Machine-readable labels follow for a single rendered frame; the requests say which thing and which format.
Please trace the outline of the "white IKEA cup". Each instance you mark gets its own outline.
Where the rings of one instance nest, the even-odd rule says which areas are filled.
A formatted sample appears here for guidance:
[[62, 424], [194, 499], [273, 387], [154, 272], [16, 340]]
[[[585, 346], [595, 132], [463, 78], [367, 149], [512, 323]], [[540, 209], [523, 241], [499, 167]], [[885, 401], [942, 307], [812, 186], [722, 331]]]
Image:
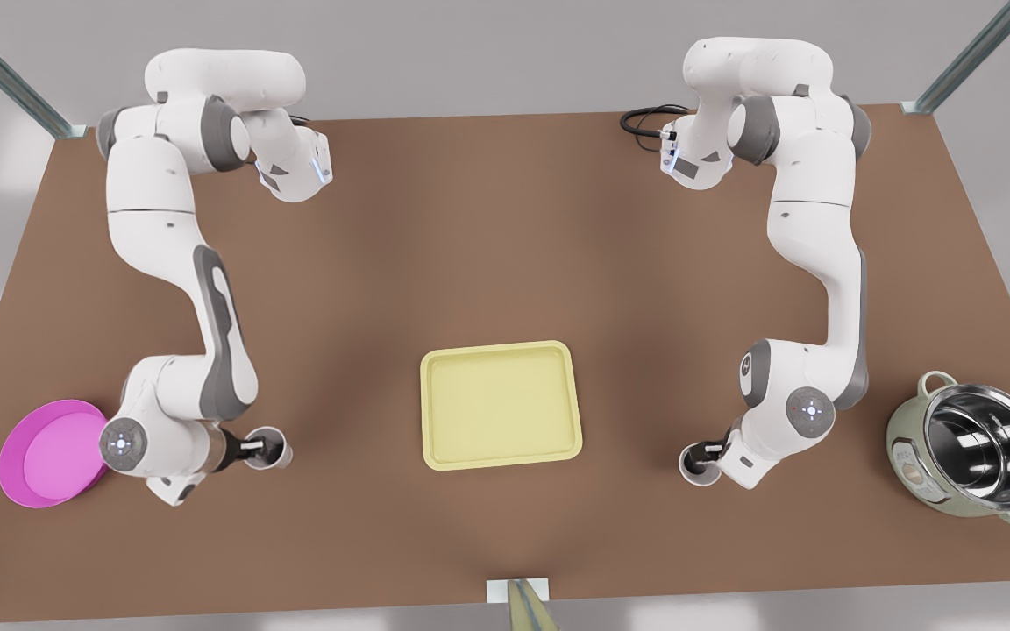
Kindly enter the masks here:
[[276, 470], [286, 468], [292, 462], [293, 451], [283, 431], [276, 427], [260, 427], [249, 432], [245, 440], [266, 440], [267, 448], [260, 451], [247, 451], [245, 463], [255, 471]]
[[705, 462], [702, 445], [704, 443], [690, 444], [681, 451], [679, 459], [679, 471], [686, 482], [697, 486], [713, 485], [721, 477], [717, 462]]

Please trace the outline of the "pale yellow rectangular tray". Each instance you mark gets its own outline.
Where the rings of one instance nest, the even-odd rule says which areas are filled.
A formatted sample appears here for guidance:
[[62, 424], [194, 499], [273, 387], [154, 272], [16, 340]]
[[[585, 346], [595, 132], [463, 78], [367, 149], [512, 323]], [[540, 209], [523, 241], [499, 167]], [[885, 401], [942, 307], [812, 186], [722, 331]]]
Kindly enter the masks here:
[[584, 434], [561, 341], [430, 351], [421, 360], [422, 452], [433, 471], [565, 462]]

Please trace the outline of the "pink round plate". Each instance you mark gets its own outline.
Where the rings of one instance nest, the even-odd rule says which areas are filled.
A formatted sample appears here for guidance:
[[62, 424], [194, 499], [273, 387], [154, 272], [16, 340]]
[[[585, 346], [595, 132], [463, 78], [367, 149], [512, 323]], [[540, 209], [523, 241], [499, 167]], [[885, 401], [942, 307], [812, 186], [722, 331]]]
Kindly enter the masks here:
[[88, 491], [108, 467], [99, 450], [107, 418], [91, 403], [59, 400], [17, 423], [0, 452], [0, 486], [21, 507], [59, 506]]

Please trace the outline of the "pale green steel-lined pot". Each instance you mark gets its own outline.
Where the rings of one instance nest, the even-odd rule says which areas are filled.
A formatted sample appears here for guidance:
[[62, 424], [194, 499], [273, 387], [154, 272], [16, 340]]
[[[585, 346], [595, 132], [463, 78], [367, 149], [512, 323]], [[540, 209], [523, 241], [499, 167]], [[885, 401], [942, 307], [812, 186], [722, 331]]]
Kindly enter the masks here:
[[1010, 524], [1009, 393], [926, 372], [890, 416], [885, 447], [894, 475], [925, 506]]

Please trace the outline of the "silver frame post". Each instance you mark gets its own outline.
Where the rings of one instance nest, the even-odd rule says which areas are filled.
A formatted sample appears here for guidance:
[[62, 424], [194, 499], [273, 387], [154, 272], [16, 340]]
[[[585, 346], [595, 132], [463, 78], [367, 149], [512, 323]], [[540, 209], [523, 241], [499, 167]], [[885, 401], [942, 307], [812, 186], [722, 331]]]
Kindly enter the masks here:
[[508, 606], [509, 631], [562, 631], [548, 608], [549, 600], [549, 579], [486, 582], [486, 602]]
[[84, 138], [86, 124], [70, 124], [37, 89], [0, 56], [0, 91], [55, 139]]
[[900, 103], [903, 115], [931, 116], [965, 81], [1010, 36], [1010, 0], [995, 12], [977, 36], [962, 49], [917, 99]]

